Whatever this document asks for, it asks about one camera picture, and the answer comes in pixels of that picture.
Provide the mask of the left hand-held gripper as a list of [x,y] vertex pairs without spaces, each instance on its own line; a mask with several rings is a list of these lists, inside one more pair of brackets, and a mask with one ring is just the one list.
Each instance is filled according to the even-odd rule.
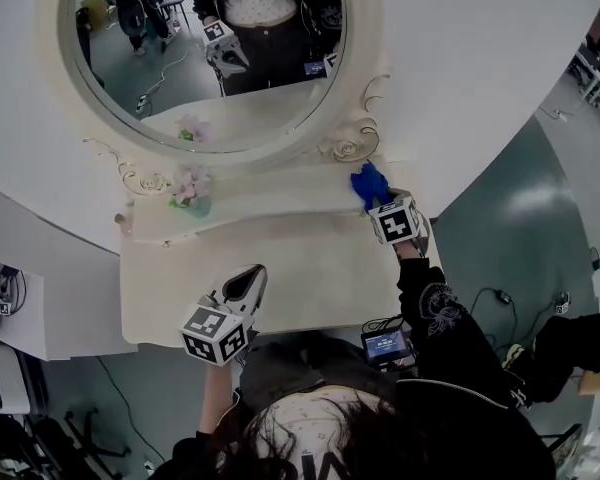
[[218,288],[191,305],[184,317],[180,334],[185,352],[214,366],[230,362],[249,342],[267,281],[267,269],[261,264],[238,267],[218,281]]

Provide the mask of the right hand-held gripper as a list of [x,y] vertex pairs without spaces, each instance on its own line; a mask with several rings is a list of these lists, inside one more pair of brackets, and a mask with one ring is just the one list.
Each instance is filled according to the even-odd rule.
[[389,189],[388,197],[391,203],[369,212],[376,237],[382,244],[391,246],[411,242],[424,257],[429,245],[429,223],[418,210],[411,192]]

